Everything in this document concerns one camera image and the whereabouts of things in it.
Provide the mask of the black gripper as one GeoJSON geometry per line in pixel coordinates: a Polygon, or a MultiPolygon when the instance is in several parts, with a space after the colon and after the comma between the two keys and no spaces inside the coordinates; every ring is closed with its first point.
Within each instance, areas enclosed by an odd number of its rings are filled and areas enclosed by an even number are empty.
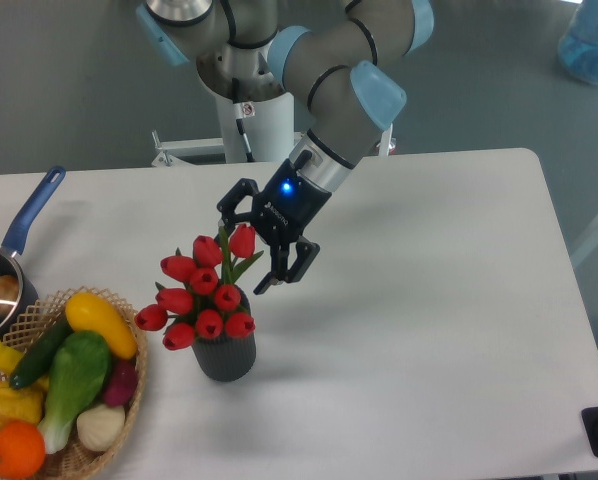
{"type": "Polygon", "coordinates": [[[220,225],[227,235],[238,224],[247,223],[269,247],[270,271],[254,288],[255,295],[264,294],[271,286],[299,282],[317,255],[320,246],[301,236],[307,225],[330,199],[332,194],[303,178],[294,165],[285,160],[259,192],[254,179],[242,178],[218,202],[220,225]],[[237,207],[251,198],[248,211],[237,207]],[[295,245],[294,261],[290,262],[290,244],[295,245]]]}

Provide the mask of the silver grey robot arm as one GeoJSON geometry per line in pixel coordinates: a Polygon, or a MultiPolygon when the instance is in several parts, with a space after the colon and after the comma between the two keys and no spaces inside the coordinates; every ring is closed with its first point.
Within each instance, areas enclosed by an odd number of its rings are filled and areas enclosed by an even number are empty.
{"type": "Polygon", "coordinates": [[[268,246],[263,293],[299,281],[319,248],[305,228],[359,161],[387,138],[404,108],[404,90],[384,72],[423,45],[434,29],[427,1],[347,1],[344,20],[314,33],[280,28],[273,1],[144,1],[136,11],[156,49],[172,64],[193,61],[204,87],[231,115],[222,135],[253,161],[252,142],[272,143],[249,119],[273,100],[302,103],[313,125],[289,140],[264,187],[239,181],[219,202],[228,230],[251,225],[268,246]]]}

